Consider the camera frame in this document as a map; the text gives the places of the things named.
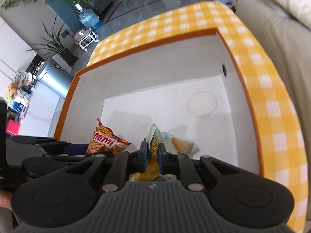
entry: plant pot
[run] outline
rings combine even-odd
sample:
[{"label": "plant pot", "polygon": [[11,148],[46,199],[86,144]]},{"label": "plant pot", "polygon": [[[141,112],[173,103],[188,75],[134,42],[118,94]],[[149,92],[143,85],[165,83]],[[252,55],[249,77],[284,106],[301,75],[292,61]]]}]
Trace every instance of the plant pot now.
[{"label": "plant pot", "polygon": [[79,59],[78,57],[74,56],[71,51],[69,51],[68,48],[66,48],[61,53],[62,58],[67,62],[68,65],[71,67],[74,65],[74,63]]}]

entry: black device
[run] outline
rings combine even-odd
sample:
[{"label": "black device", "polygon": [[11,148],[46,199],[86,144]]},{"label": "black device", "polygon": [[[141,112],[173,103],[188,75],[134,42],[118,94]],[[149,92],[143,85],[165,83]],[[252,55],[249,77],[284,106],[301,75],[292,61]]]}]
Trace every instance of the black device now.
[{"label": "black device", "polygon": [[[1,139],[10,150],[8,139]],[[21,149],[30,144],[57,152],[62,147],[49,138],[10,140]],[[45,151],[25,158],[20,166],[6,162],[8,173],[20,174],[20,181],[9,185],[25,182],[12,198],[20,223],[14,232],[292,232],[286,222],[294,199],[276,182],[208,155],[192,160],[183,153],[167,153],[163,143],[158,149],[160,173],[176,175],[178,181],[130,182],[131,173],[147,169],[147,142],[142,141],[139,151],[109,156]],[[2,171],[4,160],[0,163]]]}]

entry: electrical outlet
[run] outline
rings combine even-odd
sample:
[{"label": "electrical outlet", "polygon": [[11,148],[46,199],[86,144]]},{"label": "electrical outlet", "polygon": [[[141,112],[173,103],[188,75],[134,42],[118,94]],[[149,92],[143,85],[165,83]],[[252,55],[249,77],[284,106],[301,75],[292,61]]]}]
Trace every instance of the electrical outlet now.
[{"label": "electrical outlet", "polygon": [[67,37],[67,35],[69,34],[69,32],[67,30],[64,30],[63,33],[61,34],[62,38]]}]

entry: ribbed gray surface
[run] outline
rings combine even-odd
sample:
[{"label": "ribbed gray surface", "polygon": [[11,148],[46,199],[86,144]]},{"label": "ribbed gray surface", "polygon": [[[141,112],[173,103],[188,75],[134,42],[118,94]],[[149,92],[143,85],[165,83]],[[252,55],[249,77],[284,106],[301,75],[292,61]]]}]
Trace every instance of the ribbed gray surface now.
[{"label": "ribbed gray surface", "polygon": [[220,217],[202,193],[176,182],[127,182],[124,189],[101,196],[85,218],[68,226],[39,229],[25,224],[14,233],[292,233],[285,225],[246,229]]}]

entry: blue wall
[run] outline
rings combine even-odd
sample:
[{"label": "blue wall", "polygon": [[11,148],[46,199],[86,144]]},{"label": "blue wall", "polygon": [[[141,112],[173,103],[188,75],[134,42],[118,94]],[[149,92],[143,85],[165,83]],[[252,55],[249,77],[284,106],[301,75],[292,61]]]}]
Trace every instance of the blue wall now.
[{"label": "blue wall", "polygon": [[65,0],[46,0],[52,10],[60,17],[61,20],[76,33],[81,29],[78,19],[78,10],[68,1]]}]

